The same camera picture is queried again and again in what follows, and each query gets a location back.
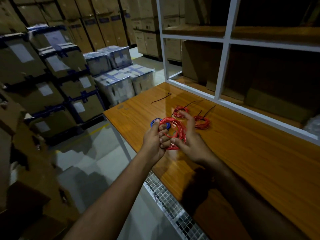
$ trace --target table leg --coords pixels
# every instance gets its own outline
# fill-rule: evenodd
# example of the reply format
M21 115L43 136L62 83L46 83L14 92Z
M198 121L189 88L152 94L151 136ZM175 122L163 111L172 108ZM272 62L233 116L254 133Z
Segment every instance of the table leg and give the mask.
M122 140L122 137L121 137L121 135L120 135L120 133L119 133L119 131L111 124L111 128L112 128L112 130L113 130L113 132L114 132L114 134L115 134L115 136L117 137L117 139L118 139L118 142L119 142L119 144L120 144L120 146L121 146L121 148L122 148L122 150L124 151L124 153L125 153L125 156L127 157L127 159L128 159L128 161L130 162L131 160L132 160L132 158L131 158L131 156L130 156L130 154L129 154L129 152L128 152L128 150L127 150L127 148L126 148L126 145L125 145L125 143L123 142L123 140Z

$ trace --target wooden tabletop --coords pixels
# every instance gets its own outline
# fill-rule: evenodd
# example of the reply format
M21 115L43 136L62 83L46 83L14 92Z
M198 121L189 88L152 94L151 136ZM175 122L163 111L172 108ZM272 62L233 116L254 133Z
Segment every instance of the wooden tabletop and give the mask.
M152 101L172 95L151 104ZM104 112L138 152L155 118L176 105L194 116L214 103L162 83ZM310 238L320 238L320 147L220 105L206 116L204 141L228 166ZM230 204L206 171L181 151L167 151L152 171L211 239L250 239Z

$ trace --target metal shelf frame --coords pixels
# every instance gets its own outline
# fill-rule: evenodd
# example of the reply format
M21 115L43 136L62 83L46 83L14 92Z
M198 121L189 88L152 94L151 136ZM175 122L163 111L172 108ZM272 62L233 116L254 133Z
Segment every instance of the metal shelf frame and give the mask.
M320 52L320 46L316 46L316 45L288 44L288 43L283 43L283 42L267 42L267 41L263 41L263 40L243 40L243 39L231 38L231 33L235 27L236 20L237 20L240 1L241 0L231 0L230 1L229 14L228 14L228 19L227 19L227 24L226 24L225 35L223 38L217 38L217 37L201 37L201 36L162 34L162 23L164 21L164 17L162 15L162 13L163 13L162 7L165 6L165 3L164 3L164 0L156 0L158 17L159 17L160 41L161 41L161 50L162 50L165 82L167 82L171 85L174 85L178 88L181 88L183 90L186 90L188 92L191 92L195 95L198 95L202 98L205 98L209 101L217 103L221 106L232 109L232 110L234 110L238 113L241 113L245 116L248 116L248 117L251 117L255 120L263 122L267 125L270 125L270 126L273 126L277 129L280 129L282 131L285 131L291 135L297 136L299 138L302 138L306 141L309 141L311 143L314 143L314 144L320 146L320 140L318 139L318 137L316 135L313 135L309 132L306 132L305 130L296 128L292 125L283 123L283 122L278 121L276 119L270 118L270 117L265 116L263 114L254 112L250 109L244 108L242 106L239 106L234 103L231 103L231 102L228 102L228 101L221 99L221 92L222 92L224 78L225 78L226 69L227 69L227 65L228 65L231 44L260 46L260 47L268 47L268 48L276 48L276 49L298 50L298 51L309 51L309 52ZM210 95L208 93L202 92L198 89L192 88L190 86L176 82L174 79L176 79L179 75L181 75L182 71L178 72L172 76L169 76L169 73L168 73L169 72L168 71L169 63L168 63L167 56L166 56L166 49L167 48L166 48L166 43L164 41L164 39L166 39L166 38L223 43L222 55L221 55L221 59L220 59L220 66L219 66L219 73L218 73L218 80L217 80L216 91L215 91L214 96Z

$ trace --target blue wire coil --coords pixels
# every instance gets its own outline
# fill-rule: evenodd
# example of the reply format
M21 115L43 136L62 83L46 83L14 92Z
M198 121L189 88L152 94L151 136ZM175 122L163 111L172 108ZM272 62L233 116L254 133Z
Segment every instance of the blue wire coil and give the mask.
M151 122L150 127L152 127L153 123L154 123L155 120L157 120L157 119L159 119L160 121L162 120L162 119L160 119L160 118L155 118L155 119ZM170 124L169 122L167 122L167 123L166 123L166 126L167 126L167 130L168 130L168 129L170 129L171 124Z

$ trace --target wooden shelf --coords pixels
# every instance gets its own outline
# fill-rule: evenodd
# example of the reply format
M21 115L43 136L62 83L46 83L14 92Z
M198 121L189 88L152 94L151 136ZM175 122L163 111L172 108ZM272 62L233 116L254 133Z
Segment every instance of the wooden shelf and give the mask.
M232 38L320 44L320 27L234 28Z
M223 37L225 32L225 26L198 26L191 24L182 24L162 30L162 33L166 35L188 35L206 37Z
M188 85L188 86L190 86L192 88L198 89L198 90L200 90L202 92L205 92L205 93L208 93L210 95L214 95L215 94L215 92L208 90L205 86L200 85L196 81L194 81L194 80L192 80L190 78L187 78L185 76L181 76L180 78L176 79L175 81L179 82L179 83L182 83L182 84L185 84L185 85ZM302 128L302 124L297 122L297 121L293 121L293 120L281 117L279 115L275 115L273 113L269 113L269 112L263 111L261 109L257 109L257 108L253 108L251 106L245 105L242 100L235 99L233 97L229 97L229 96L226 96L226 95L223 95L223 94L221 95L221 98L223 100L226 100L226 101L229 101L231 103L237 104L239 106L242 106L244 108L250 109L250 110L255 111L257 113L263 114L263 115L268 116L270 118L279 120L279 121L281 121L283 123L286 123L288 125L292 125L292 126L297 127L299 129Z

